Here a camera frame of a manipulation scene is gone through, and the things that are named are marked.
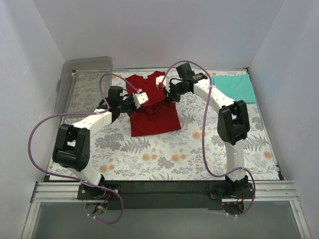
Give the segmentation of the red t shirt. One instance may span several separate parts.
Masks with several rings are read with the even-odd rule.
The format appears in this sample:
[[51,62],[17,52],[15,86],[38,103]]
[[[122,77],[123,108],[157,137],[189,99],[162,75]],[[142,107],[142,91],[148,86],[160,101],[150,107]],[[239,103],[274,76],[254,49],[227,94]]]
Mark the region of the red t shirt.
[[156,87],[156,78],[163,75],[164,72],[155,71],[146,77],[134,74],[126,78],[126,89],[129,93],[135,92],[131,87],[133,85],[146,92],[149,99],[130,117],[132,137],[181,129],[175,103],[166,102],[163,90]]

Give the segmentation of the clear plastic bin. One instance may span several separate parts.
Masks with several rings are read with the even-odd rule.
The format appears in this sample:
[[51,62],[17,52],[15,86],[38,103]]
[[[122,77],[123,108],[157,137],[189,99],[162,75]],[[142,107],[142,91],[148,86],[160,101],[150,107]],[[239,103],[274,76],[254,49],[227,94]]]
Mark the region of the clear plastic bin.
[[99,86],[102,86],[106,96],[112,84],[110,75],[99,83],[104,74],[112,72],[112,67],[112,58],[108,56],[66,61],[56,87],[54,112],[56,114],[92,112],[102,99]]

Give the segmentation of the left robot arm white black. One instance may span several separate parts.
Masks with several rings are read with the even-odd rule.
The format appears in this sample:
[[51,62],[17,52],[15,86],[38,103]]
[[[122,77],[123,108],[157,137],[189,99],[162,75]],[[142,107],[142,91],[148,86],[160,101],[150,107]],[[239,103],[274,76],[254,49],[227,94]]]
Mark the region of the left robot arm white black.
[[108,95],[101,100],[94,113],[74,124],[62,124],[57,132],[52,160],[68,169],[81,181],[91,184],[90,195],[95,199],[105,196],[103,176],[93,167],[90,160],[91,137],[112,124],[120,114],[131,116],[148,96],[139,89],[136,93],[124,94],[124,88],[111,86]]

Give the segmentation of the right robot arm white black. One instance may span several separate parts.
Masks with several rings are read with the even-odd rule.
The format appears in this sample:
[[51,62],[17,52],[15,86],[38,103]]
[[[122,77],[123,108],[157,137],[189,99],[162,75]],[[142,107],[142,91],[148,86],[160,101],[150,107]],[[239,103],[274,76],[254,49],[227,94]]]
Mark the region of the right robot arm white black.
[[212,107],[218,114],[217,132],[224,142],[227,158],[227,172],[222,175],[226,181],[226,194],[239,197],[248,187],[247,169],[244,162],[245,139],[250,131],[247,105],[243,100],[235,101],[226,96],[213,84],[206,70],[196,74],[190,61],[178,61],[176,67],[178,83],[166,75],[157,77],[156,87],[163,89],[166,100],[179,102],[181,95],[193,93],[206,101],[206,108]]

